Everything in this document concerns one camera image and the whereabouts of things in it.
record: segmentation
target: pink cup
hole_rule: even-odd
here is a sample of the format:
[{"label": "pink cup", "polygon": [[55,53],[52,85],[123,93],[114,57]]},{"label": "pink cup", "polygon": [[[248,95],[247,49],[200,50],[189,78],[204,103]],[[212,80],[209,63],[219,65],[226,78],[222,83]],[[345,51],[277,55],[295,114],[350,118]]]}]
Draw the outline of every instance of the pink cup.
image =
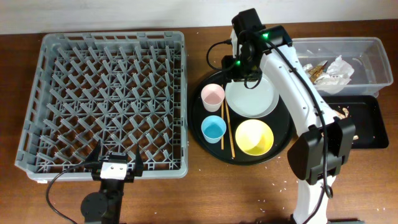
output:
[{"label": "pink cup", "polygon": [[209,112],[215,112],[220,108],[225,92],[223,87],[217,84],[209,84],[201,90],[200,96],[205,109]]}]

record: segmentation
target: black tray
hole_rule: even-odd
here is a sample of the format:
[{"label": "black tray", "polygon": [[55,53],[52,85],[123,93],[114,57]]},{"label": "black tray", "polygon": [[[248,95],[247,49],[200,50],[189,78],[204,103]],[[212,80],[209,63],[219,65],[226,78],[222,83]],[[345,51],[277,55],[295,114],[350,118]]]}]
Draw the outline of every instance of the black tray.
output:
[{"label": "black tray", "polygon": [[355,124],[355,134],[359,139],[353,141],[352,149],[384,149],[389,145],[379,103],[373,96],[328,96],[323,97],[329,106],[342,114],[343,108]]},{"label": "black tray", "polygon": [[[217,115],[221,117],[221,109],[219,109],[214,113],[208,112],[203,107],[203,103],[200,98],[200,92],[202,88],[210,83],[215,83],[219,85],[223,84],[225,89],[226,83],[224,83],[223,81],[223,73],[216,72],[215,74],[208,77],[206,80],[202,81],[195,90],[194,94],[192,95],[192,98],[190,99],[188,106],[188,125],[196,141],[202,146],[202,148],[204,148],[211,155],[215,156],[216,158],[224,162],[235,165],[243,165],[243,166],[254,165],[268,161],[273,157],[277,156],[280,152],[282,152],[285,149],[285,147],[292,139],[292,135],[295,132],[295,128],[293,120],[290,117],[290,114],[281,98],[279,98],[277,106],[269,115],[262,118],[258,118],[258,120],[261,120],[266,124],[268,124],[268,126],[271,128],[272,132],[274,133],[274,145],[269,152],[265,153],[262,156],[249,156],[243,153],[239,149],[238,145],[236,144],[236,141],[234,140],[235,158],[233,159],[231,152],[231,145],[229,143],[228,125],[224,135],[224,150],[221,150],[221,140],[216,144],[208,143],[203,137],[203,134],[201,132],[200,128],[201,123],[207,116],[210,115]],[[234,137],[235,131],[238,128],[239,124],[250,118],[245,118],[236,114],[230,107],[229,107],[229,116],[231,120],[232,135]],[[225,109],[224,109],[224,120],[225,122],[227,122]]]}]

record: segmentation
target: wooden table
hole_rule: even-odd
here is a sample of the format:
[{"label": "wooden table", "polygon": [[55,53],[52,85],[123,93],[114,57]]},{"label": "wooden table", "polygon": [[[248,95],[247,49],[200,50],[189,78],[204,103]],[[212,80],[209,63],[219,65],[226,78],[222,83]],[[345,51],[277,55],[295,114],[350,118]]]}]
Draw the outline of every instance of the wooden table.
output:
[{"label": "wooden table", "polygon": [[[378,37],[398,76],[398,20],[285,24],[295,37]],[[185,34],[188,91],[211,71],[209,46],[225,40],[230,27],[174,29]],[[44,34],[0,36],[0,214],[2,223],[66,223],[45,202],[47,185],[30,180],[14,166],[30,88]],[[211,61],[220,66],[230,47],[220,46]],[[378,101],[389,135],[387,149],[353,150],[333,184],[328,218],[367,223],[398,220],[398,84],[380,91]],[[126,223],[239,223],[288,218],[297,199],[296,178],[280,159],[258,166],[227,165],[205,152],[189,135],[189,170],[182,179],[139,180],[125,186],[121,221]],[[51,199],[64,214],[82,223],[80,203],[98,182],[62,182]]]}]

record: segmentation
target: dish rack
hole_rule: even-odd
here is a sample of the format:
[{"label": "dish rack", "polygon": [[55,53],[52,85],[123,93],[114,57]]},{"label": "dish rack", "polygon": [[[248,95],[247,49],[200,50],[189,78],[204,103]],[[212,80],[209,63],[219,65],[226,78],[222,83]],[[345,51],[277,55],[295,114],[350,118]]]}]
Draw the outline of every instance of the dish rack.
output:
[{"label": "dish rack", "polygon": [[[48,34],[42,41],[15,165],[38,182],[79,164],[101,141],[142,179],[188,171],[187,71],[181,32]],[[92,180],[75,169],[60,180]]]}]

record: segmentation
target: round tray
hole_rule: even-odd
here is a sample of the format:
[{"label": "round tray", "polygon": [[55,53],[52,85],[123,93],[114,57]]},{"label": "round tray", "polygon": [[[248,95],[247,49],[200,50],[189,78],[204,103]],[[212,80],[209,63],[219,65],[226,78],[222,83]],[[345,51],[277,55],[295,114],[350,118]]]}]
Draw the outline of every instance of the round tray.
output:
[{"label": "round tray", "polygon": [[[203,103],[200,98],[201,89],[205,85],[210,83],[224,85],[225,89],[226,83],[224,82],[223,72],[216,72],[215,74],[203,80],[195,90],[192,98],[190,99],[188,106],[189,128],[193,136],[197,140],[197,142],[206,151],[208,151],[211,155],[215,156],[217,159],[220,159],[224,162],[235,165],[248,166],[268,161],[277,156],[280,152],[282,152],[285,149],[285,147],[292,139],[295,127],[292,118],[290,117],[289,111],[287,110],[285,103],[282,101],[281,98],[279,98],[278,105],[270,114],[262,118],[257,118],[258,120],[261,120],[266,124],[268,124],[268,126],[271,128],[272,132],[274,133],[274,145],[272,146],[269,152],[265,153],[262,156],[249,156],[240,150],[240,148],[236,144],[236,141],[234,140],[235,158],[232,158],[231,145],[228,134],[228,124],[227,124],[227,131],[225,132],[224,135],[224,150],[221,150],[221,140],[215,144],[208,143],[203,137],[200,128],[201,123],[207,116],[210,115],[217,115],[221,117],[221,109],[219,109],[214,113],[208,112],[203,107]],[[237,113],[235,113],[230,107],[228,108],[229,108],[229,117],[231,121],[232,135],[234,138],[235,131],[238,128],[238,126],[243,121],[250,118],[245,118],[243,116],[240,116]],[[225,122],[227,122],[225,109],[224,109],[224,120]]]}]

